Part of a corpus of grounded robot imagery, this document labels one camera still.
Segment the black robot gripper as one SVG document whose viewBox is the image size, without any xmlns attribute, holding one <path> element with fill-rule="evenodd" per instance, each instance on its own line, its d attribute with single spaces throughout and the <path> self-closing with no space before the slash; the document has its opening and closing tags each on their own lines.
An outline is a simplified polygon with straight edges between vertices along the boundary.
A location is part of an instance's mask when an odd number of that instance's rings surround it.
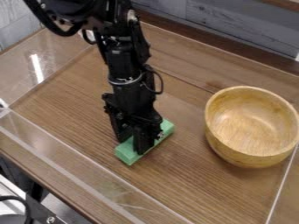
<svg viewBox="0 0 299 224">
<path fill-rule="evenodd" d="M 133 130 L 133 150 L 142 155 L 160 139 L 162 118 L 154 110 L 154 79 L 109 79 L 112 93 L 104 93 L 105 113 L 109 117 L 116 140 L 122 143 Z"/>
</svg>

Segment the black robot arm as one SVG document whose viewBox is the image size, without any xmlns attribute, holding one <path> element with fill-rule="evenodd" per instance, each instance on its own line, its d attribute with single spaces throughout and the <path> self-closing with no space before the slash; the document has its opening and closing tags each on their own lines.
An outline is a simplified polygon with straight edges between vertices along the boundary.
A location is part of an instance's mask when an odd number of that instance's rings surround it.
<svg viewBox="0 0 299 224">
<path fill-rule="evenodd" d="M 104 93 L 105 112 L 116 139 L 133 140 L 144 154 L 154 145 L 162 118 L 154 110 L 160 74 L 146 64 L 149 44 L 130 0 L 22 0 L 41 24 L 61 37 L 92 32 L 84 40 L 97 46 L 113 91 Z"/>
</svg>

